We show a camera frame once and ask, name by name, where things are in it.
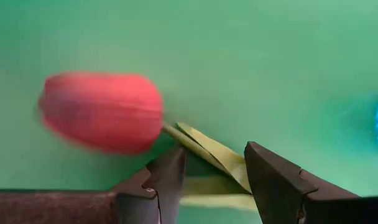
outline metal jaw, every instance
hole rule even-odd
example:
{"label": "metal jaw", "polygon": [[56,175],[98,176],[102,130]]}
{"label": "metal jaw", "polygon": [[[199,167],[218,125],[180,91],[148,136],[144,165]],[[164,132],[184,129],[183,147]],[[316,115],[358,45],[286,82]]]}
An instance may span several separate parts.
{"label": "metal jaw", "polygon": [[185,160],[176,147],[107,191],[0,190],[0,224],[174,224]]}
{"label": "metal jaw", "polygon": [[263,224],[378,223],[378,197],[359,197],[255,142],[244,156]]}

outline green background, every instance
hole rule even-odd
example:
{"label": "green background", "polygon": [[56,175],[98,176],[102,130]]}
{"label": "green background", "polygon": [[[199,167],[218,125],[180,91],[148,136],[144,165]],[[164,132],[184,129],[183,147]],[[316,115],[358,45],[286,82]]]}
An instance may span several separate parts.
{"label": "green background", "polygon": [[[359,195],[378,195],[378,0],[0,0],[0,188],[106,189],[148,154],[68,145],[37,121],[44,78],[139,72],[168,116],[242,154],[257,141]],[[178,223],[259,223],[181,207]]]}

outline tulip leaf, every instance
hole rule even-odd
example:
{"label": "tulip leaf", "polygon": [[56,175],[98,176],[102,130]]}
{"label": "tulip leaf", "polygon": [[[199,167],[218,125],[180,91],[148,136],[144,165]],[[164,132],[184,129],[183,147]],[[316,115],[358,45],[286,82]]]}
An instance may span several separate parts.
{"label": "tulip leaf", "polygon": [[257,210],[251,194],[222,175],[189,177],[183,182],[181,205]]}
{"label": "tulip leaf", "polygon": [[218,162],[218,160],[215,159],[213,155],[211,155],[206,149],[201,147],[197,142],[190,139],[188,136],[186,136],[173,126],[169,125],[168,123],[163,124],[163,129],[166,133],[171,135],[171,137],[183,144],[188,149],[192,150],[195,154],[199,155],[210,164],[230,175],[229,172],[222,166],[222,164]]}
{"label": "tulip leaf", "polygon": [[177,124],[183,132],[193,138],[203,149],[209,152],[219,164],[224,167],[225,171],[228,172],[228,175],[233,177],[238,184],[251,193],[247,177],[246,161],[242,156],[185,123]]}

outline tulip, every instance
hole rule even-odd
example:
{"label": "tulip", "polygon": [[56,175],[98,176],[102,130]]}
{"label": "tulip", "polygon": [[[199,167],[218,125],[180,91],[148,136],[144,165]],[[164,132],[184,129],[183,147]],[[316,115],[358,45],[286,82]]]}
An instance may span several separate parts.
{"label": "tulip", "polygon": [[45,81],[39,108],[47,128],[103,152],[145,152],[162,129],[160,93],[138,74],[53,75]]}

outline green surface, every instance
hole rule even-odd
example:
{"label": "green surface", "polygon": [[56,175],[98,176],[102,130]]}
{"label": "green surface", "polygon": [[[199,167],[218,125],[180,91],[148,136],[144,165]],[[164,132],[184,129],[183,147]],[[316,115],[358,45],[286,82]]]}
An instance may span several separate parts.
{"label": "green surface", "polygon": [[[0,0],[0,187],[105,189],[173,144],[111,157],[52,136],[34,107],[64,70],[143,73],[169,116],[235,151],[257,141],[378,195],[378,0]],[[178,219],[216,218],[258,216],[183,207]]]}

